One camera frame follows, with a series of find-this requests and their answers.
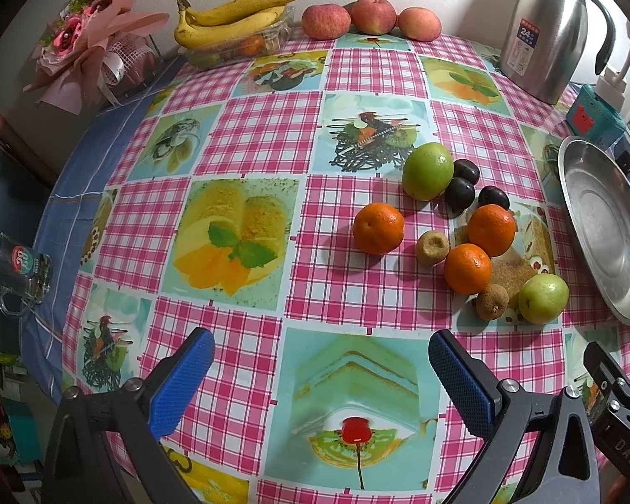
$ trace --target blue tablecloth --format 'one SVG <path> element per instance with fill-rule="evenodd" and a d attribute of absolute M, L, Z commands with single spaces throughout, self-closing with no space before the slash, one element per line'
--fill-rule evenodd
<path fill-rule="evenodd" d="M 154 95 L 184 60 L 166 62 L 160 77 L 129 103 L 102 111 L 80 139 L 55 184 L 35 236 L 34 249 L 52 258 L 52 287 L 42 305 L 20 320 L 21 357 L 40 388 L 61 398 L 61 345 L 82 246 L 102 189 L 142 121 Z"/>

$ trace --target metal plate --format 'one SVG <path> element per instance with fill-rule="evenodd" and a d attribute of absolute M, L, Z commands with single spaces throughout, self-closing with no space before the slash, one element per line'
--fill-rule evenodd
<path fill-rule="evenodd" d="M 630 183 L 598 147 L 567 137 L 558 153 L 576 238 L 606 304 L 630 325 Z"/>

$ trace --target brown kiwi fruit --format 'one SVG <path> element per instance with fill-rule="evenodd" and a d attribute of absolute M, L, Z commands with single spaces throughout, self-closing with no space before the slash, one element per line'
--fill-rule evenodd
<path fill-rule="evenodd" d="M 449 251 L 448 237 L 440 231 L 423 233 L 415 245 L 415 256 L 418 258 L 418 262 L 427 267 L 443 261 Z"/>
<path fill-rule="evenodd" d="M 499 284 L 490 284 L 476 298 L 476 314 L 483 320 L 495 320 L 509 306 L 509 293 Z"/>

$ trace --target silver bolt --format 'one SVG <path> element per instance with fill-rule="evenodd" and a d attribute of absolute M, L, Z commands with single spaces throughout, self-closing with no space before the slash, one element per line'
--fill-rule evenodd
<path fill-rule="evenodd" d="M 502 388 L 507 392 L 518 392 L 521 386 L 518 384 L 518 381 L 514 381 L 513 379 L 504 379 L 502 381 Z"/>
<path fill-rule="evenodd" d="M 63 392 L 63 397 L 66 400 L 74 400 L 77 396 L 79 396 L 79 388 L 76 386 L 69 386 Z"/>
<path fill-rule="evenodd" d="M 565 387 L 565 394 L 569 396 L 571 399 L 576 400 L 581 397 L 581 393 L 575 389 L 572 385 Z"/>
<path fill-rule="evenodd" d="M 123 384 L 123 387 L 128 390 L 128 392 L 137 392 L 142 388 L 142 379 L 140 377 L 131 377 L 131 379 Z"/>

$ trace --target blue gripper pad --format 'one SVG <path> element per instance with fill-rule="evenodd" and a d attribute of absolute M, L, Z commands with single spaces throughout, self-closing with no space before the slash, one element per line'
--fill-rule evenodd
<path fill-rule="evenodd" d="M 469 432 L 489 439 L 494 431 L 494 404 L 438 333 L 429 340 L 429 361 Z"/>
<path fill-rule="evenodd" d="M 148 424 L 156 441 L 175 431 L 214 358 L 215 340 L 205 330 L 184 351 L 152 397 Z"/>

